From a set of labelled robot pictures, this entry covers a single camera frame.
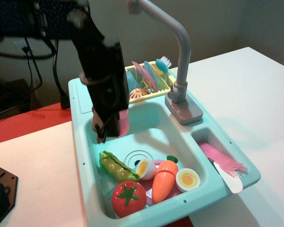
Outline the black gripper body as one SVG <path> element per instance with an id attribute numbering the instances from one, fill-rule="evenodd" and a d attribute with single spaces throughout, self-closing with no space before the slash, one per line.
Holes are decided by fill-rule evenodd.
<path id="1" fill-rule="evenodd" d="M 125 72 L 112 73 L 93 80 L 82 72 L 82 84 L 87 86 L 94 110 L 100 118 L 109 118 L 129 105 L 129 88 Z"/>

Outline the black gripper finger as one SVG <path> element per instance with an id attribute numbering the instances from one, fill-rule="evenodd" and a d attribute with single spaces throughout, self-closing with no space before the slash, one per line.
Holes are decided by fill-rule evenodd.
<path id="1" fill-rule="evenodd" d="M 93 111 L 92 130 L 97 133 L 98 143 L 105 143 L 107 137 L 118 137 L 120 135 L 119 118 L 119 113 L 115 113 L 103 121 L 97 112 Z"/>

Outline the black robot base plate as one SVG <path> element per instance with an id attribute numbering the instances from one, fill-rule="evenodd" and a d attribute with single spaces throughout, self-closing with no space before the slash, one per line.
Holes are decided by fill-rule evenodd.
<path id="1" fill-rule="evenodd" d="M 18 177 L 0 167 L 0 223 L 16 204 Z"/>

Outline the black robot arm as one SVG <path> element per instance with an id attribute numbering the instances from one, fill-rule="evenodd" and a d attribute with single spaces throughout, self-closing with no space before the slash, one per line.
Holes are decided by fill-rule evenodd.
<path id="1" fill-rule="evenodd" d="M 94 24 L 86 0 L 0 0 L 0 42 L 5 37 L 41 39 L 56 54 L 52 40 L 71 40 L 83 69 L 80 80 L 93 104 L 93 129 L 99 142 L 118 137 L 120 112 L 129 105 L 121 45 Z"/>

